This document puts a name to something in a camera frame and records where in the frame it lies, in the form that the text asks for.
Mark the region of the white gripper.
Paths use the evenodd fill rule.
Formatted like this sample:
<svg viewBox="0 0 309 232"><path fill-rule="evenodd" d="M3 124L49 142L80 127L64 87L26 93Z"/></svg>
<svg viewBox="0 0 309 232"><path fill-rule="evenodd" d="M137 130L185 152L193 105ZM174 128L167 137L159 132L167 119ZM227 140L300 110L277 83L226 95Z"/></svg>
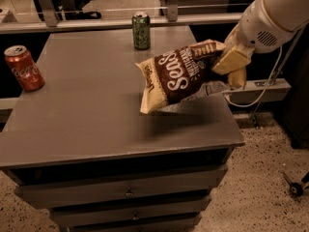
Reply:
<svg viewBox="0 0 309 232"><path fill-rule="evenodd" d="M295 31L288 31L275 22L265 0L255 0L242 14L239 23L225 40L224 54L211 70L220 75L228 73L232 89L246 85L246 66L253 53L270 53L288 42Z"/></svg>

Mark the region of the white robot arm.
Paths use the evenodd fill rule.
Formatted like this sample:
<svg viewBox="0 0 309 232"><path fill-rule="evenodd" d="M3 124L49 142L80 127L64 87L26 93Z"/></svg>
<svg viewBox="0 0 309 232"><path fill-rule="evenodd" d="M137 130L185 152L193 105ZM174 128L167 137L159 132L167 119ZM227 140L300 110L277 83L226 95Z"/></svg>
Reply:
<svg viewBox="0 0 309 232"><path fill-rule="evenodd" d="M211 70L224 75L245 68L253 53L270 53L288 42L309 20L309 0L255 0L225 39Z"/></svg>

